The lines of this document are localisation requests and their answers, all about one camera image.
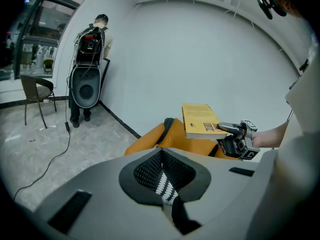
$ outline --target sneaker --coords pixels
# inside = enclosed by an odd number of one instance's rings
[[[76,122],[71,121],[71,123],[72,123],[72,125],[73,125],[74,128],[78,128],[78,127],[80,126],[80,124],[79,124],[78,121],[76,121]]]

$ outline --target hand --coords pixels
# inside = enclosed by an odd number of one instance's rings
[[[252,143],[255,148],[261,148],[262,146],[262,136],[260,132],[253,132],[252,134]]]

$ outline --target marble floor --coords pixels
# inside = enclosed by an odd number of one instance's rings
[[[0,175],[13,197],[16,191],[31,184],[43,174],[49,161],[68,145],[65,128],[65,102],[41,103],[48,129],[42,122],[38,104],[0,109]],[[16,202],[34,211],[41,201],[56,188],[86,168],[121,157],[137,139],[120,125],[102,106],[91,109],[91,121],[80,117],[80,127],[71,128],[68,151],[54,160],[46,175],[33,186],[21,190]]]

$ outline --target book cover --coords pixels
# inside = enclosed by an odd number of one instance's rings
[[[217,128],[217,115],[208,104],[182,104],[183,124],[187,138],[224,139],[227,132]]]

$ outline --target man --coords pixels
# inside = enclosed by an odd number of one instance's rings
[[[303,0],[269,0],[274,10],[280,15],[283,12],[284,15],[289,13],[295,17],[304,17],[309,20],[313,30],[318,35],[319,26],[318,22],[312,21],[315,17],[312,15],[312,9],[315,7],[310,6],[314,3],[313,0],[308,0],[310,4],[306,5],[302,2]],[[290,90],[286,96],[286,100],[293,110],[293,115],[290,120],[286,121],[282,125],[263,132],[256,132],[252,137],[253,145],[257,148],[278,148],[284,145],[290,139],[301,136],[303,133],[312,133],[319,131],[319,119],[317,115],[320,115],[319,105],[313,104],[316,102],[317,95],[319,95],[319,85],[315,84],[315,81],[319,77],[319,63],[318,48],[313,45],[316,49],[316,55],[313,53],[313,66],[310,63],[306,73],[302,75],[295,86]]]
[[[107,15],[105,14],[99,14],[95,20],[94,20],[94,27],[99,27],[101,30],[106,27],[108,25],[109,22],[109,18],[107,17]],[[105,59],[111,49],[113,43],[113,37],[110,34],[109,30],[105,30],[104,31],[104,52],[103,52],[103,58]],[[79,116],[80,116],[80,108],[77,105],[77,103],[75,102],[73,96],[72,96],[72,92],[70,91],[69,93],[69,97],[70,97],[70,109],[71,109],[71,116],[70,116],[70,122],[72,123],[74,128],[78,128],[79,125]],[[83,110],[83,115],[84,115],[84,120],[86,122],[90,121],[90,116],[91,116],[91,112],[90,112],[90,108],[85,108]]]

